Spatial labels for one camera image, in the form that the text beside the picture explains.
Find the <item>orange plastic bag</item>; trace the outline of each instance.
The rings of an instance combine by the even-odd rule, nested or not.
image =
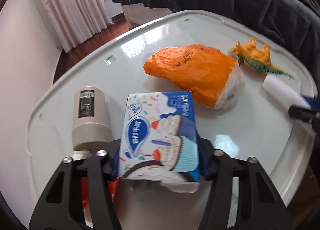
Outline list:
[[[200,44],[167,47],[154,53],[143,65],[145,73],[172,81],[191,91],[195,100],[211,108],[227,108],[244,84],[235,59],[220,50]]]

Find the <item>pink curtain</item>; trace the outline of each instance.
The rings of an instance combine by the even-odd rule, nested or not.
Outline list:
[[[103,0],[40,0],[66,52],[112,24]]]

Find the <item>black label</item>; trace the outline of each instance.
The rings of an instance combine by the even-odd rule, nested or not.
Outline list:
[[[83,90],[80,92],[79,116],[94,116],[94,90]]]

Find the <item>metal screw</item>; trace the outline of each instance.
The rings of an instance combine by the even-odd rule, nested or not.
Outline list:
[[[215,150],[213,153],[216,156],[223,156],[224,155],[224,152],[222,150]]]
[[[249,157],[248,161],[249,161],[250,163],[257,163],[257,162],[258,162],[255,157]]]
[[[70,162],[72,162],[72,157],[65,157],[63,159],[63,163],[70,163]]]
[[[97,156],[105,156],[105,155],[107,155],[107,151],[106,150],[100,150],[100,151],[97,151]]]

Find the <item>beige bottle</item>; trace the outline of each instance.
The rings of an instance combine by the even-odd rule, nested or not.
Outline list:
[[[80,89],[73,109],[73,150],[93,154],[112,140],[104,93],[96,87]]]

